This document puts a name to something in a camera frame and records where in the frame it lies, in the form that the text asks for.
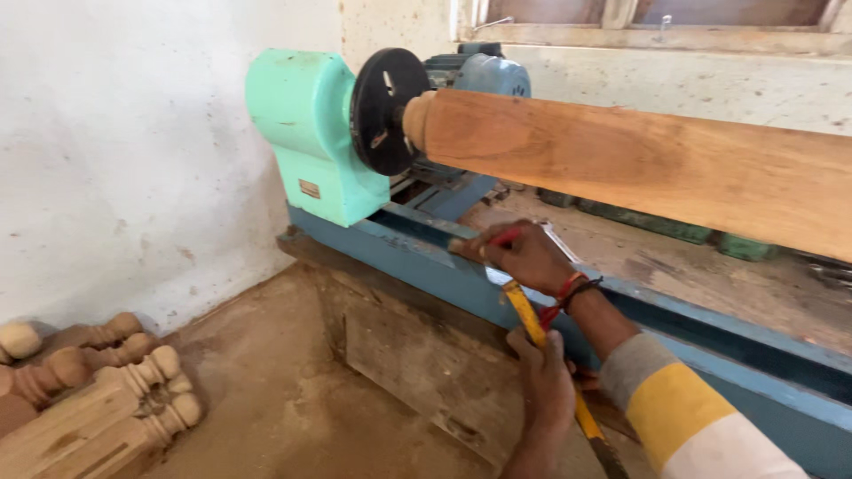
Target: striped sleeve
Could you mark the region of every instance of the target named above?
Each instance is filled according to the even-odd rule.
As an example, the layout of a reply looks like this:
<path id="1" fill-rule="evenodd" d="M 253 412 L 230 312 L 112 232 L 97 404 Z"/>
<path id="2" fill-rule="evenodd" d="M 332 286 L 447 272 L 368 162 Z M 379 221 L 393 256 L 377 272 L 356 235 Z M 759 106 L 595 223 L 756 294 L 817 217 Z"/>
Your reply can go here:
<path id="1" fill-rule="evenodd" d="M 647 334 L 604 363 L 603 389 L 633 424 L 664 479 L 806 479 L 745 416 Z"/>

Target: metal label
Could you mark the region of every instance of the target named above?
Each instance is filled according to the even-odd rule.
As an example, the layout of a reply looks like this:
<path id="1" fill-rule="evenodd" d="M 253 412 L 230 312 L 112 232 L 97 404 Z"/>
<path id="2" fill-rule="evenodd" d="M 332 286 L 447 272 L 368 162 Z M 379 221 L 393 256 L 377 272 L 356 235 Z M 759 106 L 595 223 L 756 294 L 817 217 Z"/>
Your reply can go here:
<path id="1" fill-rule="evenodd" d="M 299 180 L 299 188 L 302 190 L 302 193 L 305 193 L 307 196 L 313 196 L 316 199 L 320 199 L 320 185 Z"/>

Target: black bracelet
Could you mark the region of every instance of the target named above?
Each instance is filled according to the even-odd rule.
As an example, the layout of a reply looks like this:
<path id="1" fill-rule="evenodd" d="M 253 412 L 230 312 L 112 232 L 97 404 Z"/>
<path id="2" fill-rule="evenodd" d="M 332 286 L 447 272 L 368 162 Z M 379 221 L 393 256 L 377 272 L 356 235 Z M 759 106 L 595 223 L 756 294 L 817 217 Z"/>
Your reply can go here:
<path id="1" fill-rule="evenodd" d="M 588 290 L 591 290 L 591 289 L 601 289 L 601 287 L 599 286 L 601 284 L 601 281 L 603 281 L 603 276 L 601 276 L 597 280 L 590 280 L 590 281 L 583 283 L 580 286 L 577 286 L 577 289 L 575 289 L 574 291 L 571 291 L 571 294 L 569 294 L 568 296 L 565 297 L 565 299 L 562 300 L 562 304 L 561 304 L 562 309 L 564 309 L 565 312 L 567 313 L 568 307 L 571 305 L 571 300 L 574 299 L 574 297 L 577 296 L 579 293 L 581 293 L 583 291 L 588 291 Z"/>

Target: window frame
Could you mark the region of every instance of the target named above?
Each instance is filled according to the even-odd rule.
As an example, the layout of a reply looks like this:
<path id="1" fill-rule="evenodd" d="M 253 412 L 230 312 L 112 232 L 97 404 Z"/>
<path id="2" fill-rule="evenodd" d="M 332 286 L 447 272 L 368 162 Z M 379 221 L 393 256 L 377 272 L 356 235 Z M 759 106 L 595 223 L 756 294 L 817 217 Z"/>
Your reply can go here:
<path id="1" fill-rule="evenodd" d="M 852 55 L 852 0 L 830 0 L 817 26 L 659 26 L 633 24 L 638 0 L 606 0 L 600 24 L 501 23 L 486 26 L 488 0 L 455 0 L 458 42 L 533 46 L 708 50 L 731 53 Z"/>

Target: black handwheel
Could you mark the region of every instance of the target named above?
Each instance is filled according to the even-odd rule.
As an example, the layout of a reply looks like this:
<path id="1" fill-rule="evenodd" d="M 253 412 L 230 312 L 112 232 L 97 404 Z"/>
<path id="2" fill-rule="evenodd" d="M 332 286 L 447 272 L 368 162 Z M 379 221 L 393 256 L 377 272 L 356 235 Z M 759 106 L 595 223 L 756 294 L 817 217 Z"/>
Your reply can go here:
<path id="1" fill-rule="evenodd" d="M 406 141 L 406 103 L 429 90 L 423 64 L 406 49 L 381 49 L 361 68 L 349 109 L 349 133 L 361 161 L 376 173 L 398 175 L 420 152 Z"/>

